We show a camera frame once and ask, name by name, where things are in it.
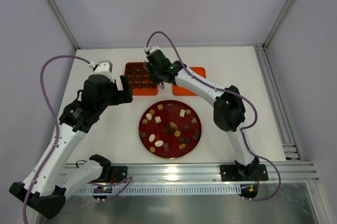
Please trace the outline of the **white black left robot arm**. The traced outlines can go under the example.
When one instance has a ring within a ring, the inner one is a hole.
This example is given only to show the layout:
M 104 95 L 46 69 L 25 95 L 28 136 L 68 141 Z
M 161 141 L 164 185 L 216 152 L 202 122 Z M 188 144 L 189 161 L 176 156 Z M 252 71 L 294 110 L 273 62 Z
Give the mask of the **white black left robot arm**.
M 84 82 L 77 97 L 65 106 L 56 121 L 56 132 L 40 161 L 22 182 L 11 185 L 9 192 L 30 207 L 52 219 L 57 216 L 66 200 L 80 187 L 92 181 L 109 182 L 113 176 L 111 162 L 94 154 L 74 172 L 61 176 L 61 171 L 77 145 L 91 127 L 98 122 L 109 106 L 131 103 L 133 91 L 125 75 L 120 76 L 123 88 L 102 74 L 92 74 Z

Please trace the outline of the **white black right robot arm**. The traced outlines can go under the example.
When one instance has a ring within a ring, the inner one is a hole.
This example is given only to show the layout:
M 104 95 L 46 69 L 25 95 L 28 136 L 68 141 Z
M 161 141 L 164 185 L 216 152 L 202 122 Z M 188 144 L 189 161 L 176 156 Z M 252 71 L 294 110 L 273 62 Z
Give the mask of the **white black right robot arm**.
M 243 97 L 235 86 L 219 86 L 194 72 L 179 60 L 170 62 L 159 47 L 146 47 L 147 71 L 155 84 L 168 83 L 185 88 L 204 99 L 213 107 L 213 121 L 226 132 L 234 150 L 237 173 L 247 180 L 260 163 L 252 154 L 245 135 L 245 107 Z

